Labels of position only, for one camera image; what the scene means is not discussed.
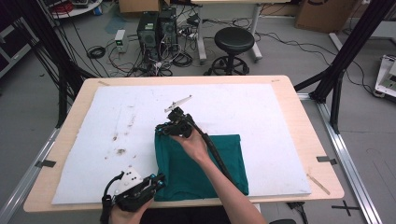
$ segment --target round stool seat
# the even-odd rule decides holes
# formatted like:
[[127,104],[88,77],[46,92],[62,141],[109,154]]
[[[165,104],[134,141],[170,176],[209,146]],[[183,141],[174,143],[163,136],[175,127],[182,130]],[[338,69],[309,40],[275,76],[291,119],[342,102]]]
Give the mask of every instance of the round stool seat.
[[230,54],[240,54],[254,45],[254,36],[247,30],[237,27],[227,27],[215,35],[216,45]]

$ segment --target green cloth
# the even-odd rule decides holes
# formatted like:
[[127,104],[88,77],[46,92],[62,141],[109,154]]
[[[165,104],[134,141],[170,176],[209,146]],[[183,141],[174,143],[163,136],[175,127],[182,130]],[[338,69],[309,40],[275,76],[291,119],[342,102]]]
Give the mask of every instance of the green cloth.
[[[248,179],[242,158],[240,136],[213,135],[210,138],[227,166],[233,182],[242,193],[248,195]],[[167,135],[155,134],[155,153],[158,173],[165,174],[165,188],[155,194],[155,201],[170,202],[218,197],[205,173],[177,141]]]

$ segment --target black cross mark on floor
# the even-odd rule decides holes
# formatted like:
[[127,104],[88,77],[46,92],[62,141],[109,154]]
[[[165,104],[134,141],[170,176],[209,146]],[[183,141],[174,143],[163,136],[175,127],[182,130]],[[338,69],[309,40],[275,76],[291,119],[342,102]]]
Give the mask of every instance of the black cross mark on floor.
[[337,205],[332,205],[332,208],[336,209],[346,209],[347,214],[350,216],[349,210],[361,210],[359,207],[349,207],[347,206],[347,203],[345,200],[343,200],[344,206],[337,206]]

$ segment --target white board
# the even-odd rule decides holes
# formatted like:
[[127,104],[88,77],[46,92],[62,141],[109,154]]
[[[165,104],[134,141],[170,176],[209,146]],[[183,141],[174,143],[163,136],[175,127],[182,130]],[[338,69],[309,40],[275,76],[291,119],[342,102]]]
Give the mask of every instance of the white board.
[[52,203],[99,203],[106,184],[129,166],[142,176],[157,174],[154,128],[169,121],[165,108],[189,95],[180,108],[204,132],[240,134],[249,196],[311,193],[271,85],[101,87]]

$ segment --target person's arm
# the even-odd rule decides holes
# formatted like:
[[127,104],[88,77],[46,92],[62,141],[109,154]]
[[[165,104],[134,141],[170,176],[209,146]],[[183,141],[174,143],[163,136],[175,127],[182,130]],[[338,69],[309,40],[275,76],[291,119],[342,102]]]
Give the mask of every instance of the person's arm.
[[152,203],[152,199],[143,206],[141,206],[136,212],[125,212],[122,211],[117,205],[114,205],[111,209],[111,223],[112,224],[139,224],[143,214],[149,208]]
[[192,131],[189,138],[178,136],[173,136],[173,138],[183,146],[186,153],[203,169],[233,224],[267,223],[248,198],[210,160],[205,141],[196,130]]

